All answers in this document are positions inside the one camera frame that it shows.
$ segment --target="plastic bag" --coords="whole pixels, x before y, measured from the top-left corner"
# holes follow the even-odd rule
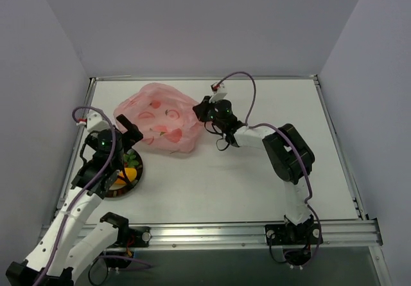
[[[143,141],[154,148],[191,152],[202,131],[193,106],[198,104],[170,85],[145,85],[117,106],[114,117],[124,114],[143,133]],[[117,122],[123,132],[124,127]]]

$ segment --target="pink plastic bag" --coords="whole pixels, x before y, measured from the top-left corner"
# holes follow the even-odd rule
[[[191,152],[202,131],[193,106],[198,104],[170,85],[145,85],[117,106],[114,117],[124,114],[143,133],[143,141],[154,148]],[[117,122],[119,129],[124,127]]]

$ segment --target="yellow fruit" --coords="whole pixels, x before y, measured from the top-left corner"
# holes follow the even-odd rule
[[[137,177],[137,170],[135,168],[129,168],[126,167],[126,176],[128,178],[128,180],[130,182],[134,181]],[[119,177],[125,177],[123,172],[120,172]],[[114,182],[114,184],[118,184],[118,185],[126,185],[126,182],[123,181],[122,179],[117,179],[116,182]]]

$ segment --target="white table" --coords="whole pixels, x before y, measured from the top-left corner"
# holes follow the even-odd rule
[[[151,81],[96,83],[92,106],[114,120],[114,109]],[[165,80],[184,94],[201,101],[210,95],[212,80]],[[244,120],[252,99],[249,80],[227,80],[227,99],[235,115]],[[296,126],[315,154],[310,179],[310,201],[321,220],[357,219],[353,198],[313,80],[257,80],[257,100],[250,124],[268,122],[277,127]],[[256,222],[282,220],[284,187],[267,153],[253,148],[216,149],[218,136],[206,131],[191,154],[152,151],[145,144],[136,150],[144,161],[142,180],[128,195],[105,199],[87,223],[96,224],[106,212],[127,217],[132,224]],[[92,150],[86,150],[89,159]],[[71,179],[81,167],[77,157]]]

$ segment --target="gray floor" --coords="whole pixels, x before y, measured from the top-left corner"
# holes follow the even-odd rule
[[[268,249],[140,252],[139,258],[154,264],[153,269],[119,275],[111,272],[104,286],[379,285],[367,248],[322,248],[317,257],[300,271],[274,263]],[[76,286],[88,285],[85,271]]]

